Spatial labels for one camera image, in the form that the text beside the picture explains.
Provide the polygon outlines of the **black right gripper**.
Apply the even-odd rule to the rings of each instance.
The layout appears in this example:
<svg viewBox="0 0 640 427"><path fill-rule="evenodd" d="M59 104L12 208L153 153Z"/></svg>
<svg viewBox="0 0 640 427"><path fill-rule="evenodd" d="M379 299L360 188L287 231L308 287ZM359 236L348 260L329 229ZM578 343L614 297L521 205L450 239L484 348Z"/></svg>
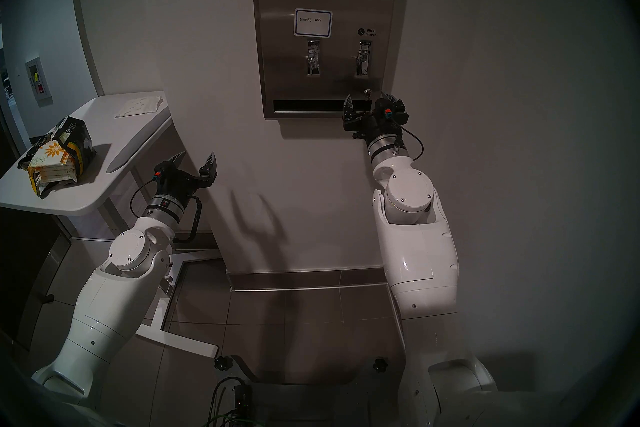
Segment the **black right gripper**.
<svg viewBox="0 0 640 427"><path fill-rule="evenodd" d="M381 97L388 107L401 105L401 100L390 93L381 92ZM342 118L344 130L353 132L354 139L365 140L367 144L382 135L401 136L401 127L394 121L392 111L355 111L350 94L344 100Z"/></svg>

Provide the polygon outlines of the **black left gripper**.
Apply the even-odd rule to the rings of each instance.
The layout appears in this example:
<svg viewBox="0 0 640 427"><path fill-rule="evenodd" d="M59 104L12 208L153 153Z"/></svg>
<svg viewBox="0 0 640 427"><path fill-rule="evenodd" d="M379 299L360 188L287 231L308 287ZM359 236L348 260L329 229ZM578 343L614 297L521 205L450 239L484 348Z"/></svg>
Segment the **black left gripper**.
<svg viewBox="0 0 640 427"><path fill-rule="evenodd" d="M168 161L163 161L154 168L153 180L156 183L155 197L171 196L181 205L187 205L191 196L199 190L212 186L217 177L217 160L212 152L205 164L199 169L199 175L194 176L183 170L180 165L185 158L186 151L175 154Z"/></svg>

